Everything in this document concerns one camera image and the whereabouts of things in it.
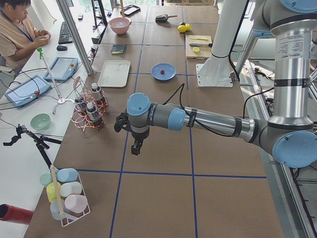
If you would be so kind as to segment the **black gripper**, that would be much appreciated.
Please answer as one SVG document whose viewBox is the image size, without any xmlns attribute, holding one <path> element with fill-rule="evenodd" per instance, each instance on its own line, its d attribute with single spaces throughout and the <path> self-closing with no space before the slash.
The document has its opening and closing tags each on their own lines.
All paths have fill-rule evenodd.
<svg viewBox="0 0 317 238">
<path fill-rule="evenodd" d="M 143 145 L 143 141 L 149 136 L 150 131 L 146 130 L 144 132 L 138 133 L 138 132 L 131 132 L 133 138 L 134 138 L 134 144 L 131 146 L 131 153 L 133 155 L 139 155 L 141 152 L 141 147 Z"/>
</svg>

